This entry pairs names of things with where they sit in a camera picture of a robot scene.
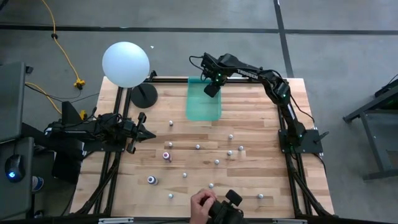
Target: concrete floor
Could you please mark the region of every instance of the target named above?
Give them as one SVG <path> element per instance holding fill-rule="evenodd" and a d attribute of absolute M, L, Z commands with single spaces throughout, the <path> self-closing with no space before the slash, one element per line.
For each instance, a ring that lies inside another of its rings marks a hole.
<path fill-rule="evenodd" d="M 277 29 L 273 0 L 47 0 L 58 25 L 120 27 L 211 27 Z M 397 30 L 394 0 L 280 0 L 286 29 Z M 0 12 L 1 23 L 50 25 L 39 0 L 13 0 Z M 0 62 L 23 61 L 35 68 L 27 80 L 47 93 L 76 96 L 73 71 L 50 38 L 50 31 L 0 30 Z M 158 75 L 197 76 L 189 55 L 231 53 L 243 62 L 286 75 L 279 34 L 204 32 L 58 32 L 60 43 L 86 80 L 82 96 L 100 90 L 101 58 L 112 43 L 130 41 L 148 54 Z M 287 35 L 294 76 L 304 78 L 312 114 L 323 140 L 328 183 L 337 215 L 397 222 L 398 178 L 364 182 L 377 171 L 359 121 L 344 115 L 371 99 L 398 71 L 396 35 Z M 91 111 L 96 97 L 75 103 Z M 59 119 L 45 97 L 25 91 L 24 122 L 44 129 Z M 36 168 L 38 173 L 47 169 Z M 50 174 L 43 174 L 50 179 Z M 60 215 L 73 186 L 58 180 L 41 194 L 38 207 Z"/>

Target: green translucent tray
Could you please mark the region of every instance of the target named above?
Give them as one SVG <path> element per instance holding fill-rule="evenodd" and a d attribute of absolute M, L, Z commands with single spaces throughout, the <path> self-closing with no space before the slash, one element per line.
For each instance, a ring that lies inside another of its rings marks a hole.
<path fill-rule="evenodd" d="M 217 121 L 221 117 L 221 93 L 208 96 L 203 90 L 210 80 L 198 77 L 188 78 L 187 109 L 185 115 L 191 121 Z"/>

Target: yellow extension cord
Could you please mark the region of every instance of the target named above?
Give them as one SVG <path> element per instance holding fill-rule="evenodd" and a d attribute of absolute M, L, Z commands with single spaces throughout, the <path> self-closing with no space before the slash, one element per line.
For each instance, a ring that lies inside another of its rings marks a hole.
<path fill-rule="evenodd" d="M 47 5 L 47 3 L 44 0 L 42 0 L 42 2 L 45 5 L 45 7 L 47 8 L 47 10 L 49 11 L 49 13 L 50 13 L 51 20 L 52 20 L 52 26 L 53 26 L 53 34 L 56 34 L 57 30 L 55 28 L 55 19 L 54 19 L 54 16 L 52 14 L 51 8 L 49 7 L 49 5 Z M 69 63 L 69 66 L 72 68 L 73 72 L 76 75 L 76 83 L 74 83 L 74 86 L 77 87 L 79 90 L 81 90 L 81 87 L 83 85 L 85 85 L 85 81 L 80 79 L 79 74 L 77 73 L 75 67 L 72 65 L 72 63 L 71 63 L 71 61 L 70 61 L 70 59 L 68 57 L 68 54 L 63 49 L 63 47 L 60 45 L 60 43 L 58 43 L 57 38 L 55 36 L 52 37 L 52 38 L 53 38 L 54 42 L 58 45 L 58 47 L 61 49 L 62 53 L 64 54 L 65 58 L 67 59 L 67 61 Z M 36 85 L 35 83 L 25 82 L 25 84 L 26 85 L 30 85 L 30 86 L 34 86 L 36 89 L 38 89 L 39 91 L 41 91 L 42 93 L 47 95 L 47 93 L 41 87 Z M 45 96 L 45 97 L 47 97 L 47 99 L 51 102 L 51 104 L 55 108 L 55 110 L 57 110 L 58 113 L 62 114 L 61 110 L 58 109 L 58 107 L 55 105 L 54 101 L 48 96 Z"/>
<path fill-rule="evenodd" d="M 47 3 L 46 3 L 44 0 L 42 0 L 42 2 L 43 2 L 43 4 L 45 5 L 45 7 L 47 8 L 47 10 L 49 11 L 49 13 L 50 13 L 51 20 L 52 20 L 53 34 L 56 34 L 55 19 L 54 19 L 54 16 L 53 16 L 53 14 L 52 14 L 52 11 L 51 11 L 49 5 L 47 5 Z M 58 47 L 60 47 L 62 53 L 63 53 L 64 56 L 65 56 L 65 58 L 67 58 L 70 67 L 72 68 L 73 72 L 75 72 L 75 75 L 76 75 L 76 83 L 74 83 L 74 86 L 77 87 L 79 90 L 81 90 L 81 87 L 82 87 L 83 85 L 85 85 L 85 81 L 80 79 L 79 74 L 77 73 L 75 67 L 72 65 L 72 63 L 71 63 L 71 61 L 70 61 L 70 59 L 69 59 L 67 53 L 66 53 L 65 50 L 62 48 L 62 46 L 58 43 L 57 38 L 56 38 L 56 37 L 53 37 L 53 40 L 54 40 L 55 43 L 58 45 Z"/>
<path fill-rule="evenodd" d="M 25 84 L 26 84 L 26 85 L 34 86 L 36 89 L 38 89 L 38 90 L 40 90 L 42 93 L 46 94 L 46 92 L 45 92 L 43 89 L 41 89 L 38 85 L 36 85 L 35 83 L 25 82 Z M 48 96 L 45 96 L 45 97 L 47 97 L 47 99 L 50 100 L 52 106 L 58 111 L 58 113 L 62 114 L 62 112 L 61 112 L 61 111 L 58 109 L 58 107 L 55 105 L 54 101 L 52 101 L 51 98 L 48 97 Z"/>

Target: wooden table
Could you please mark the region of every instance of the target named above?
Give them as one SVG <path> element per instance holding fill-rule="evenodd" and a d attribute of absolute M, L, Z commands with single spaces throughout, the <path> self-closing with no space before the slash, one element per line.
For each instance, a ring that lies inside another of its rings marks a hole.
<path fill-rule="evenodd" d="M 311 113 L 304 80 L 288 79 L 298 105 Z M 154 84 L 157 103 L 148 109 L 132 103 L 129 117 L 137 121 L 139 112 L 147 115 L 146 128 L 157 137 L 139 143 L 135 154 L 124 152 L 121 158 L 112 216 L 189 217 L 190 197 L 213 183 L 219 200 L 229 189 L 243 198 L 239 208 L 247 218 L 294 217 L 285 156 L 280 152 L 277 108 L 260 84 L 227 84 L 221 88 L 222 115 L 219 121 L 189 121 L 185 117 L 186 83 Z M 113 111 L 117 86 L 104 78 L 98 98 L 97 114 Z M 120 113 L 124 107 L 124 90 Z M 295 110 L 298 120 L 312 128 L 312 120 Z M 165 162 L 163 152 L 172 155 Z M 71 212 L 78 210 L 98 185 L 104 153 L 96 152 L 84 160 Z M 303 154 L 309 189 L 327 211 L 333 213 L 323 166 L 317 157 Z M 154 175 L 158 185 L 149 185 Z M 304 212 L 301 190 L 300 208 Z"/>

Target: black lamp base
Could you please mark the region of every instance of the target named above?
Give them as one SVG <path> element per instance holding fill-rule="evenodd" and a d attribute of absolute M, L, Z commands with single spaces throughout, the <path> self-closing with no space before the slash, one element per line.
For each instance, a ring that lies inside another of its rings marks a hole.
<path fill-rule="evenodd" d="M 141 83 L 131 90 L 131 101 L 138 108 L 148 108 L 157 101 L 156 88 L 148 83 Z"/>

